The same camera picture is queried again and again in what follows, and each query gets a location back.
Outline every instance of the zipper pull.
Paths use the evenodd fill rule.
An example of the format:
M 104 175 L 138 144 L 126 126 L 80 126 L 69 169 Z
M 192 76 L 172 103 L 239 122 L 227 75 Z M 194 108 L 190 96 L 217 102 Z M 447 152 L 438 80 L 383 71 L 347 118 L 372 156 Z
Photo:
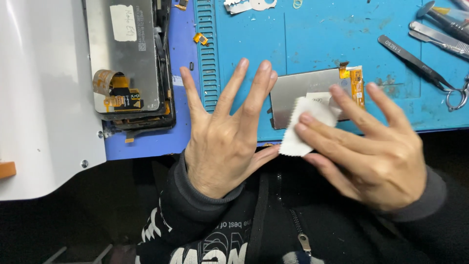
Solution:
M 303 247 L 303 250 L 308 256 L 311 256 L 311 246 L 310 246 L 310 240 L 308 239 L 308 236 L 300 233 L 298 234 L 298 240 L 301 243 L 301 247 Z

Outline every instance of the blue repair mat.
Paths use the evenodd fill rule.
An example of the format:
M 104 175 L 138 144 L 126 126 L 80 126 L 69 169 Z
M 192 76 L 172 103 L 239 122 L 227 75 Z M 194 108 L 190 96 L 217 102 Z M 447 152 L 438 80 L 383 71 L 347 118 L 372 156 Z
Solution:
M 468 127 L 469 106 L 448 112 L 445 93 L 423 81 L 378 43 L 380 35 L 387 35 L 450 84 L 462 87 L 469 71 L 466 61 L 408 35 L 408 24 L 416 20 L 422 4 L 421 0 L 303 0 L 302 6 L 294 9 L 293 0 L 278 0 L 275 8 L 231 15 L 223 0 L 195 1 L 197 30 L 210 43 L 198 50 L 204 106 L 208 111 L 214 109 L 219 93 L 242 57 L 249 59 L 250 68 L 232 113 L 246 98 L 262 60 L 270 60 L 279 75 L 334 68 L 349 61 L 349 66 L 363 66 L 366 82 L 384 86 L 404 109 L 415 130 Z M 438 5 L 453 6 L 448 0 L 440 0 Z M 459 96 L 452 97 L 452 103 L 457 104 Z M 365 106 L 385 122 L 367 95 Z M 280 140 L 284 133 L 272 128 L 270 108 L 267 98 L 259 121 L 259 141 Z M 360 133 L 350 121 L 340 122 L 338 127 Z

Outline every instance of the hoodie zipper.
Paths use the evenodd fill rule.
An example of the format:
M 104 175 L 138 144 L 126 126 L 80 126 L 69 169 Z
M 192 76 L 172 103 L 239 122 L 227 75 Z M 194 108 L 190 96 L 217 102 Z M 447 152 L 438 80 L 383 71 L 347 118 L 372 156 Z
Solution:
M 307 235 L 303 234 L 303 229 L 301 228 L 300 220 L 298 219 L 295 210 L 290 209 L 290 214 L 293 217 L 293 222 L 295 223 L 296 231 L 298 232 L 298 240 L 301 244 L 301 247 L 303 248 L 303 251 L 308 254 L 308 256 L 311 256 L 310 240 L 308 239 Z

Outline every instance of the screw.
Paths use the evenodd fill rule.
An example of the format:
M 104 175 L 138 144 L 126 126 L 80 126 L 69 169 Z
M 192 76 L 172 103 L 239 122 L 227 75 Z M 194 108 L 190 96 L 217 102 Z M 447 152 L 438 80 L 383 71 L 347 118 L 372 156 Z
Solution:
M 84 169 L 86 169 L 86 167 L 88 167 L 88 161 L 87 161 L 87 160 L 82 160 L 82 163 L 81 163 L 81 164 L 82 164 L 82 167 L 83 167 Z

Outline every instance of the sleeve cuff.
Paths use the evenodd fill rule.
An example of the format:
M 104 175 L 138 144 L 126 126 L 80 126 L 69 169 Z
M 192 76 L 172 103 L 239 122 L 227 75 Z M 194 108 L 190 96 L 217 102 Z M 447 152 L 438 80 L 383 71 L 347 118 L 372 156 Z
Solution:
M 379 212 L 393 222 L 411 222 L 428 217 L 437 212 L 446 200 L 446 183 L 427 166 L 427 182 L 424 193 L 410 205 L 392 211 Z
M 181 195 L 187 202 L 195 208 L 203 211 L 220 210 L 227 205 L 227 203 L 236 199 L 244 188 L 244 182 L 237 188 L 229 192 L 222 199 L 213 199 L 197 191 L 189 180 L 186 170 L 186 160 L 184 157 L 185 151 L 181 153 L 179 164 L 177 164 L 174 171 L 174 183 Z

